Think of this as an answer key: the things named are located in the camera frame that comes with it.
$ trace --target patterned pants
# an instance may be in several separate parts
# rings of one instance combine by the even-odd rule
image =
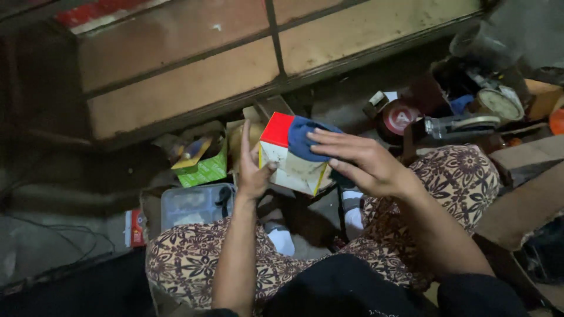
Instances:
[[[496,197],[499,175],[489,159],[467,146],[446,146],[409,167],[429,193],[472,233]],[[402,287],[426,289],[433,280],[417,260],[417,250],[391,199],[365,197],[364,232],[339,253],[366,260],[375,272]],[[212,280],[230,218],[211,224],[176,226],[147,248],[147,276],[163,291],[195,309],[209,309]],[[257,304],[321,259],[298,260],[276,252],[262,226],[257,233]]]

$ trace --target cardboard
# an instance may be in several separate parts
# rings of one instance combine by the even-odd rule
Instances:
[[[504,183],[516,188],[564,161],[564,135],[495,151],[489,157]]]
[[[535,96],[533,104],[529,107],[528,117],[539,120],[549,116],[556,108],[564,104],[564,90],[557,85],[525,79],[527,88]]]
[[[275,112],[259,141],[259,167],[278,162],[270,182],[311,196],[319,193],[328,181],[327,162],[309,162],[288,151],[288,129],[293,116]]]
[[[224,131],[225,128],[219,121],[208,122],[205,125],[186,130],[180,136],[182,139],[192,139],[194,135],[203,135],[207,132]],[[172,168],[178,176],[182,187],[192,187],[212,182],[227,177],[227,139],[224,138],[219,154],[206,160],[199,161],[196,165],[185,168]]]
[[[541,299],[564,312],[564,287],[533,282],[513,253],[521,249],[532,232],[560,215],[564,209],[563,188],[561,162],[496,200],[478,222],[474,240],[496,275],[511,284],[524,300]]]

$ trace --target wire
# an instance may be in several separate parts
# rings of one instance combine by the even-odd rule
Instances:
[[[96,248],[96,246],[98,245],[98,236],[101,236],[102,238],[104,238],[107,242],[109,242],[112,246],[112,253],[114,253],[116,251],[116,245],[108,238],[108,236],[106,236],[105,234],[101,234],[100,232],[94,232],[92,229],[86,227],[86,226],[80,226],[80,225],[72,225],[72,224],[42,224],[42,223],[38,223],[32,220],[28,220],[25,218],[20,218],[20,217],[16,217],[13,215],[9,215],[9,214],[4,214],[4,216],[18,220],[18,221],[22,221],[25,223],[29,223],[32,224],[34,226],[38,226],[38,227],[42,227],[45,229],[49,229],[53,232],[55,232],[57,235],[59,235],[61,238],[63,238],[66,242],[68,242],[72,247],[74,247],[75,249],[77,249],[80,253],[82,253],[82,256],[74,261],[72,264],[75,264],[77,262],[82,261],[83,259],[87,258]],[[63,235],[61,233],[61,231],[74,231],[74,232],[83,232],[83,233],[87,233],[87,234],[92,234],[93,237],[95,238],[94,240],[94,244],[92,245],[92,247],[90,248],[90,250],[88,250],[88,252],[84,252],[76,243],[74,243],[72,240],[70,240],[68,237],[66,237],[65,235]]]

